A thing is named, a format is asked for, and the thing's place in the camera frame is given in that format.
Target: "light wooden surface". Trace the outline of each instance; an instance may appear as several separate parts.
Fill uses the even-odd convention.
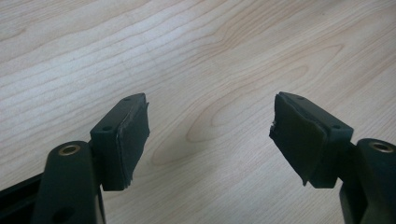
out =
[[[145,92],[151,135],[108,223],[342,223],[268,137],[276,93],[396,143],[395,1],[0,1],[0,189]]]

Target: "black bracket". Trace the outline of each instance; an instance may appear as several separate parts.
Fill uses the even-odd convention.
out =
[[[275,113],[270,137],[304,185],[332,189],[339,177],[346,223],[396,223],[396,146],[354,146],[351,127],[299,95],[279,93]]]
[[[119,101],[90,143],[53,149],[42,175],[0,192],[0,223],[106,223],[103,190],[126,189],[149,137],[144,93]]]

